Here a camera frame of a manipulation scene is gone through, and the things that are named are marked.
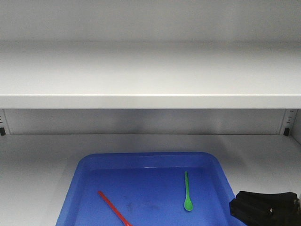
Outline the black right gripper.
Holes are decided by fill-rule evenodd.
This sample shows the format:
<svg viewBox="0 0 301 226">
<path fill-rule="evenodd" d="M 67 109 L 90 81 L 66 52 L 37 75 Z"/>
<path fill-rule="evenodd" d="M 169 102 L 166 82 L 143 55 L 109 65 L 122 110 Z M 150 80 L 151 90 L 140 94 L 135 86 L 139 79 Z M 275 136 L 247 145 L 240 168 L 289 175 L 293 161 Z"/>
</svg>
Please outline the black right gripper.
<svg viewBox="0 0 301 226">
<path fill-rule="evenodd" d="M 229 206 L 230 214 L 247 226 L 301 224 L 301 200 L 293 192 L 261 194 L 240 191 Z"/>
</svg>

